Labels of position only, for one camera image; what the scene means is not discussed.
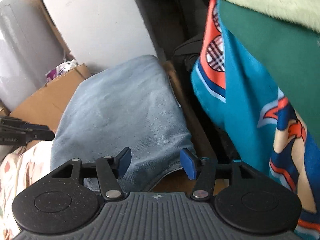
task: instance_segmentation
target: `blue fabric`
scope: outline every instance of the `blue fabric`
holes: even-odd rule
[[[199,60],[191,74],[193,89],[211,120],[228,133],[242,160],[268,175],[276,123],[260,128],[257,125],[263,106],[278,98],[278,86],[221,21],[220,28],[224,42],[225,102],[206,88]]]
[[[132,162],[119,184],[148,191],[178,170],[180,149],[194,152],[182,109],[166,73],[142,56],[83,81],[65,110],[52,146],[51,170],[72,158],[95,162],[130,147]],[[85,186],[98,191],[96,180]]]

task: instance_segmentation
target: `navy blue stripe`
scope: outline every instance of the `navy blue stripe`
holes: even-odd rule
[[[216,83],[213,83],[205,74],[200,62],[198,62],[198,68],[199,71],[204,79],[204,81],[206,82],[206,84],[208,85],[208,87],[213,91],[216,92],[217,94],[223,96],[224,98],[226,98],[225,94],[226,94],[226,90],[223,89],[222,87],[218,86]]]

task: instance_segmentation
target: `cartoon print fabric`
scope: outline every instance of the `cartoon print fabric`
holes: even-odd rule
[[[203,109],[229,134],[241,158],[298,195],[303,210],[295,232],[319,239],[320,151],[265,67],[225,28],[217,0],[210,0],[191,81]]]

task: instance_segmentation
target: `silver screw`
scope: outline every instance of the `silver screw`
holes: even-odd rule
[[[120,196],[121,196],[121,192],[119,190],[112,189],[106,192],[106,197],[108,198],[117,198]]]
[[[206,198],[207,196],[209,196],[209,193],[205,190],[196,190],[195,192],[193,192],[193,196],[195,198]]]

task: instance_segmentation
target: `colorful printed fabric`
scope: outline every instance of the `colorful printed fabric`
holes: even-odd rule
[[[295,232],[319,239],[320,151],[265,67],[225,28],[217,8],[210,0],[203,48],[191,74],[195,94],[245,162],[298,195],[303,210]]]
[[[51,146],[52,142],[42,141],[25,153],[19,148],[3,160],[0,166],[0,240],[11,240],[20,232],[12,215],[13,199],[49,173]]]

